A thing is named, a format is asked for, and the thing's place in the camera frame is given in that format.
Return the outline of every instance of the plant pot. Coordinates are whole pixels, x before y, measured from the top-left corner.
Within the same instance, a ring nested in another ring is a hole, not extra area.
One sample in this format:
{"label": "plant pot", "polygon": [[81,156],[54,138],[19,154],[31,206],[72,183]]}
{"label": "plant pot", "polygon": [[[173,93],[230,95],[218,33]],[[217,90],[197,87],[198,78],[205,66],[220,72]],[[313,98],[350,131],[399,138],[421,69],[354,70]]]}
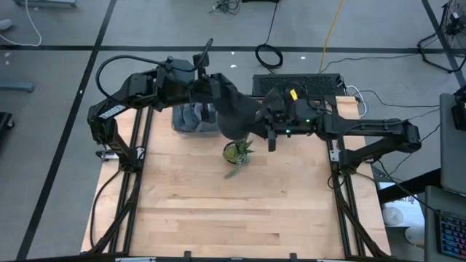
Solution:
{"label": "plant pot", "polygon": [[[224,147],[224,152],[225,152],[225,150],[226,150],[226,148],[227,148],[228,146],[233,145],[233,144],[234,144],[234,141],[232,141],[232,142],[230,142],[230,143],[227,143],[227,144],[225,145],[225,147]],[[228,160],[228,159],[225,159],[225,160],[228,161],[228,163],[236,164],[236,162],[230,161],[230,160]]]}

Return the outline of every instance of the white cable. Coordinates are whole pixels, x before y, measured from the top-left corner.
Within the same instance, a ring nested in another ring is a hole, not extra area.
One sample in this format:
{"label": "white cable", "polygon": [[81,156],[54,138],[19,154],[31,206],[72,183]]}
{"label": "white cable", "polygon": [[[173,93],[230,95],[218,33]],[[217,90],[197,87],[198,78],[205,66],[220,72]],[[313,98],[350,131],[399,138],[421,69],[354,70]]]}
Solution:
{"label": "white cable", "polygon": [[363,102],[363,106],[364,106],[364,113],[362,113],[361,115],[359,115],[359,117],[363,117],[364,115],[366,115],[367,113],[367,105],[366,105],[366,102],[364,101],[364,98],[363,98],[363,95],[361,95],[361,93],[359,92],[359,89],[355,86],[347,86],[348,87],[351,87],[351,88],[354,88],[356,90],[356,92],[358,93],[359,95],[359,98],[361,99],[361,102]]}
{"label": "white cable", "polygon": [[24,46],[24,47],[38,47],[38,46],[40,46],[41,43],[42,43],[42,36],[41,36],[41,34],[39,33],[39,31],[37,30],[36,25],[34,25],[34,22],[33,22],[32,19],[31,19],[31,14],[29,14],[28,0],[25,0],[24,2],[25,2],[26,13],[28,14],[29,21],[31,21],[32,27],[34,28],[34,30],[36,31],[37,35],[39,36],[39,43],[38,43],[38,44],[21,44],[21,43],[17,43],[17,42],[15,42],[15,41],[11,41],[11,40],[7,39],[6,37],[2,36],[1,33],[0,33],[0,37],[1,37],[3,40],[9,42],[10,44],[16,44],[16,45]]}

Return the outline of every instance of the small plant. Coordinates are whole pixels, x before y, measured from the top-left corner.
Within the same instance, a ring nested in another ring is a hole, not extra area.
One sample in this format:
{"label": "small plant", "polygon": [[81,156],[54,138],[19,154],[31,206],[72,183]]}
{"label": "small plant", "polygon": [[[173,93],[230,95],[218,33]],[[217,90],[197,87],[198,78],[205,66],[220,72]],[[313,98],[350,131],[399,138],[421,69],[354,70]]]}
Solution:
{"label": "small plant", "polygon": [[254,152],[249,149],[252,143],[252,140],[248,141],[248,137],[242,140],[227,143],[224,148],[224,158],[226,161],[232,164],[236,164],[236,166],[230,173],[225,175],[225,179],[232,178],[237,175],[241,170],[242,164],[247,164],[250,162],[250,157],[248,154]]}

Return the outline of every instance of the yellow tag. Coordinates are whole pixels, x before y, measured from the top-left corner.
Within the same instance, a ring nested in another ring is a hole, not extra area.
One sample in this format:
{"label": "yellow tag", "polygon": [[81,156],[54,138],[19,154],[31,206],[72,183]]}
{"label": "yellow tag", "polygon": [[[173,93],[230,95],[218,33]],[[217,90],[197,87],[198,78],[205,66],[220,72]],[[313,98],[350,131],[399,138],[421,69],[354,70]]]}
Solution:
{"label": "yellow tag", "polygon": [[298,100],[298,95],[296,94],[295,90],[291,90],[290,94],[291,94],[291,97],[293,98],[293,100]]}

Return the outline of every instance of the wooden tabletop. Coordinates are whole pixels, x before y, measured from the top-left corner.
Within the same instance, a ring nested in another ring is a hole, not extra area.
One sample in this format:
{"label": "wooden tabletop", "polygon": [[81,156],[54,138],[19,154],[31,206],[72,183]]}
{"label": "wooden tabletop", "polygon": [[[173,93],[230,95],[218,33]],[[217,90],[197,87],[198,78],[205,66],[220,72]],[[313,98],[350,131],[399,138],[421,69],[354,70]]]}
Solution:
{"label": "wooden tabletop", "polygon": [[[341,116],[358,118],[353,97],[337,100]],[[134,111],[117,117],[126,141],[134,117]],[[362,137],[344,141],[348,149],[365,145]],[[221,135],[183,138],[171,127],[170,109],[154,114],[130,255],[179,257],[189,250],[193,257],[289,258],[297,253],[298,258],[343,258],[335,197],[327,186],[331,171],[325,142],[315,135],[279,137],[276,152],[269,153],[266,141],[256,138],[251,162],[226,180],[234,168],[222,157],[228,142]],[[116,170],[117,161],[103,164],[97,190]],[[372,177],[368,164],[358,171]],[[95,241],[114,219],[122,176],[100,196]],[[390,253],[374,183],[359,175],[352,182],[360,222]],[[357,254],[348,220],[347,225],[352,254]],[[89,249],[88,225],[82,250]]]}

